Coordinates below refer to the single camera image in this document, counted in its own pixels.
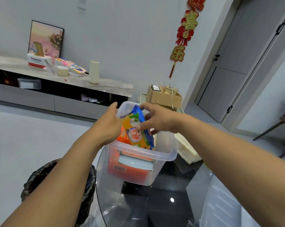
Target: gray cabinet drawer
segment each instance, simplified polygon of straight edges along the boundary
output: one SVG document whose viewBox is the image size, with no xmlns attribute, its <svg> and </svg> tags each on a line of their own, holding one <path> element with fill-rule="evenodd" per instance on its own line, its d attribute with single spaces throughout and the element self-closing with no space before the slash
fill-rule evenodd
<svg viewBox="0 0 285 227">
<path fill-rule="evenodd" d="M 0 101 L 54 111 L 54 96 L 0 84 Z"/>
<path fill-rule="evenodd" d="M 66 114 L 99 119 L 108 109 L 106 106 L 54 96 L 55 111 Z"/>
</svg>

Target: white cylindrical container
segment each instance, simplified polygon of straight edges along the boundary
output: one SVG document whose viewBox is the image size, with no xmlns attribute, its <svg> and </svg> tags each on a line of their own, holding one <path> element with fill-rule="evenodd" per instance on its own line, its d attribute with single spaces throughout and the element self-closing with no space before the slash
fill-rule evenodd
<svg viewBox="0 0 285 227">
<path fill-rule="evenodd" d="M 98 61 L 90 62 L 89 82 L 91 84 L 99 83 L 99 62 Z"/>
<path fill-rule="evenodd" d="M 64 66 L 57 66 L 57 75 L 69 76 L 69 68 Z"/>
</svg>

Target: red bow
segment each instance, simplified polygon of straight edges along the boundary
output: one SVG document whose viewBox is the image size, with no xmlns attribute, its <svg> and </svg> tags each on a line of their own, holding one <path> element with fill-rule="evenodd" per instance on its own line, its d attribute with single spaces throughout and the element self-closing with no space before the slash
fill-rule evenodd
<svg viewBox="0 0 285 227">
<path fill-rule="evenodd" d="M 185 30 L 184 26 L 180 26 L 178 28 L 178 34 L 177 37 L 179 38 L 176 43 L 180 45 L 180 43 L 183 40 L 183 45 L 187 46 L 188 41 L 191 40 L 192 36 L 194 35 L 194 30 Z"/>
</svg>

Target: forearm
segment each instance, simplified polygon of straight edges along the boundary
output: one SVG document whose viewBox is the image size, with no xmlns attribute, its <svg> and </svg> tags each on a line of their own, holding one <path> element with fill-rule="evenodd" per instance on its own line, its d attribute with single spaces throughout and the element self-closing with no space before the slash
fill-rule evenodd
<svg viewBox="0 0 285 227">
<path fill-rule="evenodd" d="M 285 226 L 285 162 L 189 115 L 180 133 L 263 226 Z"/>
<path fill-rule="evenodd" d="M 101 148 L 91 132 L 88 130 L 72 145 L 3 227 L 74 227 L 91 164 Z"/>
</svg>

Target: white wall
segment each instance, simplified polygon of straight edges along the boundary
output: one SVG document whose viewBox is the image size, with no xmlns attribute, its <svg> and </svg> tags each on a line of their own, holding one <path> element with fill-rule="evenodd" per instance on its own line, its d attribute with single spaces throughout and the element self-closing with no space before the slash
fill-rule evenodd
<svg viewBox="0 0 285 227">
<path fill-rule="evenodd" d="M 206 0 L 185 59 L 169 80 L 169 57 L 186 2 L 86 0 L 83 11 L 78 0 L 0 0 L 0 54 L 25 58 L 34 19 L 65 29 L 62 57 L 86 69 L 90 60 L 98 60 L 102 78 L 134 84 L 133 100 L 156 81 L 175 83 L 184 96 L 232 0 Z"/>
<path fill-rule="evenodd" d="M 238 129 L 261 134 L 279 122 L 285 113 L 285 60 L 260 94 Z M 285 125 L 267 134 L 269 137 L 285 139 Z"/>
</svg>

